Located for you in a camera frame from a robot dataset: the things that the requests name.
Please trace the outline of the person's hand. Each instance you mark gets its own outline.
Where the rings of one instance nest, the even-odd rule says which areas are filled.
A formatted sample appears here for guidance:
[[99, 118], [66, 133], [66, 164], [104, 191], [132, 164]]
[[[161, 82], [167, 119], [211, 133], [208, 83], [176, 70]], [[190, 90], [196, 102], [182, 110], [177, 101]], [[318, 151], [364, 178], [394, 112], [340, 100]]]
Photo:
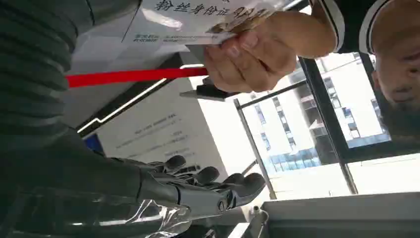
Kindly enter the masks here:
[[336, 47], [326, 13], [281, 11], [257, 27], [206, 47], [205, 67], [214, 85], [225, 92], [272, 90], [292, 73], [296, 58], [323, 57]]

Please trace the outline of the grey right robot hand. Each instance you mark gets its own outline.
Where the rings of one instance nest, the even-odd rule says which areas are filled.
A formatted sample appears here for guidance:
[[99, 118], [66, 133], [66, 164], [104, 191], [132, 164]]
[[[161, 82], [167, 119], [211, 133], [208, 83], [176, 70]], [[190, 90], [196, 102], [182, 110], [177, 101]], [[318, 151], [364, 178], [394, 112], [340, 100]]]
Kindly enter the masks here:
[[3, 238], [171, 238], [194, 220], [250, 203], [261, 175], [192, 185], [145, 164], [106, 158], [69, 129], [0, 132]]

